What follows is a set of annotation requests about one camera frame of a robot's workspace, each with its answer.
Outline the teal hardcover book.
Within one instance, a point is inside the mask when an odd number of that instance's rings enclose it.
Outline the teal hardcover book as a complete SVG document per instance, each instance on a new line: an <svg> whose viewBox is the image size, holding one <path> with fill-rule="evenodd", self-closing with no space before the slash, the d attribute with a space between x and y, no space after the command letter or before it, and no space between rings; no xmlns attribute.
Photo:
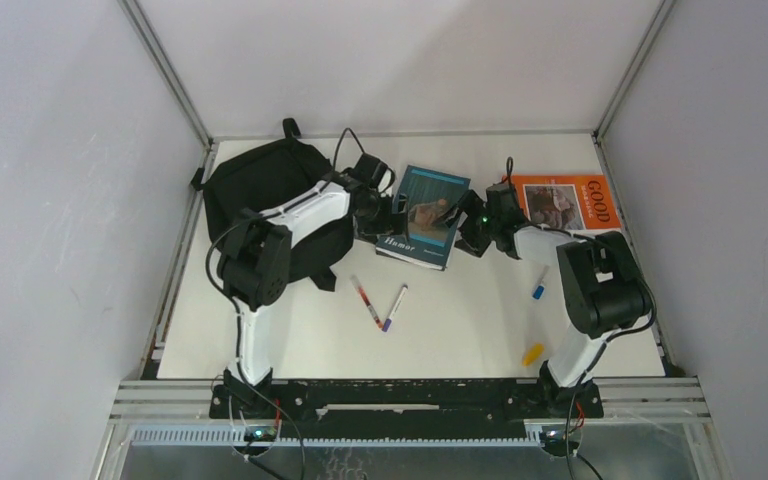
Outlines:
<svg viewBox="0 0 768 480"><path fill-rule="evenodd" d="M456 236L455 210L470 190L470 183L467 177L409 165L398 189L407 199L406 232L380 238L376 253L432 270L445 270Z"/></svg>

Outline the black backpack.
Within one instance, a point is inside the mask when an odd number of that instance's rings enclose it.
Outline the black backpack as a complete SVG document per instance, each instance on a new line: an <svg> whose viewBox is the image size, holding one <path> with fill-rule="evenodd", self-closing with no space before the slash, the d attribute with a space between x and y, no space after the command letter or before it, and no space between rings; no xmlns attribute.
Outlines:
<svg viewBox="0 0 768 480"><path fill-rule="evenodd" d="M202 193L212 241L243 209L259 212L278 207L310 190L330 172L326 157L299 140L295 119L284 119L282 126L282 139L221 163L207 180L203 168L196 170L190 186ZM331 266L346 255L353 240L353 221L348 215L323 225L292 248L289 281L309 278L317 288L333 292L336 275Z"/></svg>

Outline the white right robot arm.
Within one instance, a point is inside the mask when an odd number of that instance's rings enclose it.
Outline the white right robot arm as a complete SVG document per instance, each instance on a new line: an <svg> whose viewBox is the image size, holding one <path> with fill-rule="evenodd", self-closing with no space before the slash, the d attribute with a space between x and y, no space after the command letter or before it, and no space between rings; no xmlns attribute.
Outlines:
<svg viewBox="0 0 768 480"><path fill-rule="evenodd" d="M500 182L483 196L466 191L445 214L460 234L456 248L482 257L490 245L515 260L543 256L557 268L570 326L560 347L543 362L539 406L565 415L578 400L607 347L650 329L657 317L653 293L624 235L586 236L528 217L514 187Z"/></svg>

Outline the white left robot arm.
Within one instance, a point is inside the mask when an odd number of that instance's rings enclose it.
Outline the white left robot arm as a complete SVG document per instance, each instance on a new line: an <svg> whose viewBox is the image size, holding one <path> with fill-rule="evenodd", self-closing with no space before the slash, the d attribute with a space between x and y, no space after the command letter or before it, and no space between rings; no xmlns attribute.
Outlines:
<svg viewBox="0 0 768 480"><path fill-rule="evenodd" d="M246 415L265 414L273 401L265 382L273 370L268 328L274 304L289 284L305 278L321 290L334 290L331 268L358 236L377 239L404 230L403 214L392 210L395 178L382 160L362 154L354 166L326 173L281 203L243 208L215 240L219 261L208 263L206 271L220 279L216 288L237 314L228 370L240 382L234 404Z"/></svg>

